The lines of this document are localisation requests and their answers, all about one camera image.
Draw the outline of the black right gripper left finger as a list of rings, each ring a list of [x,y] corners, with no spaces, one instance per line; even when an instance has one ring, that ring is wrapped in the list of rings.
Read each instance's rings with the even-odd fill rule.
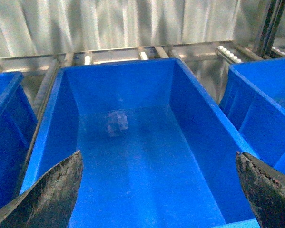
[[[78,198],[82,174],[82,154],[76,151],[0,209],[0,228],[66,228]]]

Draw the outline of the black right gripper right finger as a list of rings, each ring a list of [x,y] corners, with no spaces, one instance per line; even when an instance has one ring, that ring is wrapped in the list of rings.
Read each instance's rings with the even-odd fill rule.
[[[244,196],[261,228],[285,228],[285,175],[247,152],[236,153]]]

